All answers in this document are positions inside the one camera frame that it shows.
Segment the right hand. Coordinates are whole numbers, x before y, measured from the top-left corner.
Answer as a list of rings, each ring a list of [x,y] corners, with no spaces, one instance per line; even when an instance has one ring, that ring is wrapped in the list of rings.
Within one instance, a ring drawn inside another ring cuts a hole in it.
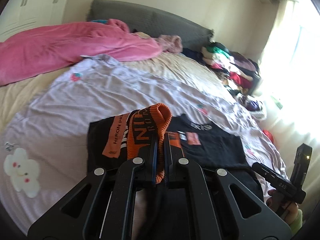
[[[284,209],[284,213],[281,215],[281,218],[288,225],[291,225],[298,217],[298,205],[295,202],[288,201],[275,189],[268,190],[267,194],[269,195],[269,198],[266,201],[266,205],[273,212],[277,212],[280,207]]]

